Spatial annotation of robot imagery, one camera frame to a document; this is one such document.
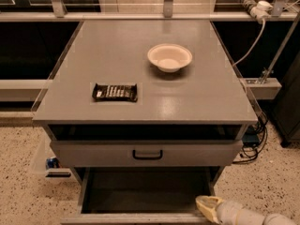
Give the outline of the clear plastic bin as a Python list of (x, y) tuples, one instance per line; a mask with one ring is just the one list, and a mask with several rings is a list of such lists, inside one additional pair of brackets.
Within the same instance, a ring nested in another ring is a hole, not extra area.
[(33, 158), (29, 165), (29, 172), (40, 178), (54, 182), (71, 181), (74, 176), (69, 168), (63, 167), (59, 161), (59, 167), (57, 169), (46, 169), (45, 163), (47, 158), (53, 158), (57, 156), (54, 154), (50, 147), (51, 140), (47, 135), (44, 135), (33, 155)]

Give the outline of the white power strip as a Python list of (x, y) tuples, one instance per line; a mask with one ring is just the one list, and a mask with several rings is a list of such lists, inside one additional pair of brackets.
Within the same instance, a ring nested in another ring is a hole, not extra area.
[(237, 0), (247, 13), (258, 23), (263, 23), (270, 17), (273, 6), (266, 1), (256, 2), (255, 0)]

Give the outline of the grey top drawer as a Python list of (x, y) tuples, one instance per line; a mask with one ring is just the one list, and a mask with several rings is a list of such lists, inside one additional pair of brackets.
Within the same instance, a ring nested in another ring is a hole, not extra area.
[(54, 141), (51, 149), (64, 167), (227, 166), (241, 141), (94, 142)]

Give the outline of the blue soda can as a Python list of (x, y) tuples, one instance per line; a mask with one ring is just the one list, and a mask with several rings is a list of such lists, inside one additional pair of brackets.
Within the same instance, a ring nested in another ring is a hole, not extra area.
[(59, 160), (56, 157), (49, 157), (45, 163), (46, 169), (57, 169), (59, 167)]

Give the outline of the metal diagonal strut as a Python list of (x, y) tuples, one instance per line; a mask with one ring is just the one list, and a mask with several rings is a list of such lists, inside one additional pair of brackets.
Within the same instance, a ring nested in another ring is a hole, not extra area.
[(291, 27), (289, 28), (289, 31), (287, 33), (287, 35), (285, 36), (285, 38), (282, 40), (270, 66), (265, 69), (263, 72), (262, 72), (262, 76), (258, 79), (258, 84), (264, 84), (266, 82), (266, 80), (269, 78), (271, 72), (273, 71), (273, 68), (276, 64), (276, 62), (278, 61), (279, 57), (281, 56), (282, 52), (284, 51), (286, 45), (288, 44), (290, 38), (292, 37), (293, 35), (293, 32), (297, 26), (297, 24), (299, 23), (300, 21), (300, 11), (297, 13), (295, 19), (293, 20), (292, 22), (292, 25)]

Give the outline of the dark cabinet at right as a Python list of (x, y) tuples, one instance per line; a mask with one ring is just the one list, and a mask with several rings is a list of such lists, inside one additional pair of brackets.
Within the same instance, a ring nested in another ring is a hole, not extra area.
[(300, 142), (300, 52), (296, 55), (284, 79), (272, 111), (281, 135), (282, 147)]

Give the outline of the grey drawer cabinet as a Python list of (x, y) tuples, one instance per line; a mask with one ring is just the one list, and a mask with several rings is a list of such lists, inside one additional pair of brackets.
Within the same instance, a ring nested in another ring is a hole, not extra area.
[[(158, 44), (187, 48), (193, 58), (167, 73), (152, 65)], [(138, 87), (138, 100), (92, 98), (95, 84)], [(210, 22), (85, 22), (34, 116), (52, 142), (242, 141), (257, 121), (245, 90)], [(78, 181), (88, 169), (180, 168), (208, 172), (214, 185), (225, 166), (71, 167)]]

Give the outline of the grey drawer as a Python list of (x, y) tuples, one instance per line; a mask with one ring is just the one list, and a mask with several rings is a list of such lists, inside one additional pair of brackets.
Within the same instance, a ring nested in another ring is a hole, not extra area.
[(227, 166), (241, 141), (94, 142), (54, 141), (51, 149), (64, 167)]
[(77, 214), (62, 225), (212, 225), (195, 199), (209, 195), (208, 172), (180, 168), (88, 169)]

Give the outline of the black candy bar wrapper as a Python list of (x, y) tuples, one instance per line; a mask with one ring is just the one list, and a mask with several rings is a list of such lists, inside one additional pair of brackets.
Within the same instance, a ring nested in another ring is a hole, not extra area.
[(125, 84), (95, 84), (92, 98), (97, 102), (102, 101), (128, 101), (138, 100), (138, 87)]

